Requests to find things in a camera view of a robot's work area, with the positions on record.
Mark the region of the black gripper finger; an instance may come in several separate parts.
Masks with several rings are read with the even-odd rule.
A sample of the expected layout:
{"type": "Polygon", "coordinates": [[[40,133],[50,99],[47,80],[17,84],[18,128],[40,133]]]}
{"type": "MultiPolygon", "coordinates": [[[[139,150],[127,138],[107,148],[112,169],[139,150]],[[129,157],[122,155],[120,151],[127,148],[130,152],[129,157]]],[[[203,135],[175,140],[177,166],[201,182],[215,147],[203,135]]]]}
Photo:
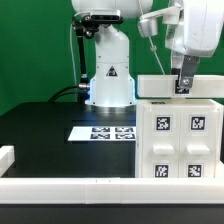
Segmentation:
{"type": "Polygon", "coordinates": [[[200,58],[196,56],[185,55],[178,77],[178,86],[181,89],[190,89],[193,85],[193,79],[196,75],[200,63],[200,58]]]}
{"type": "Polygon", "coordinates": [[[171,74],[178,75],[180,73],[183,62],[183,56],[175,51],[171,52],[171,74]]]}

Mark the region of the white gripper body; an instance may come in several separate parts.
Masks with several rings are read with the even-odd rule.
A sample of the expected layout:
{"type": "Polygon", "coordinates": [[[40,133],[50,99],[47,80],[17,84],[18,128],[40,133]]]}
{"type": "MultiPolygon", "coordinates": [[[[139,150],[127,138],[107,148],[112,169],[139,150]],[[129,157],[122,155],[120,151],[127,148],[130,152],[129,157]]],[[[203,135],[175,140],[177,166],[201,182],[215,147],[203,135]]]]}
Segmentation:
{"type": "Polygon", "coordinates": [[[183,55],[211,57],[224,24],[224,0],[170,0],[179,6],[177,25],[168,25],[165,46],[183,55]]]}

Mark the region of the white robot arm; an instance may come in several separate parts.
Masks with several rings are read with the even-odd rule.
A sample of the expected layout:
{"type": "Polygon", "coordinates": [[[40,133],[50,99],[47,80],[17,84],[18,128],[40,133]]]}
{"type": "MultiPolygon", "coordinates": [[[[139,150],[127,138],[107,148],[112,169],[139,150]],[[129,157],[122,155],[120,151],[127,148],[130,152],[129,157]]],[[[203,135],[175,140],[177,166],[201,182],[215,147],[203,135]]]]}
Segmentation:
{"type": "Polygon", "coordinates": [[[83,39],[95,41],[96,73],[89,80],[86,103],[95,107],[122,108],[135,104],[135,83],[129,73],[129,39],[115,26],[129,18],[138,20],[141,36],[158,34],[158,23],[167,26],[165,47],[171,50],[171,72],[177,86],[189,90],[202,58],[211,57],[224,26],[224,0],[169,0],[154,11],[154,0],[71,0],[75,10],[80,67],[83,75],[83,39]]]}

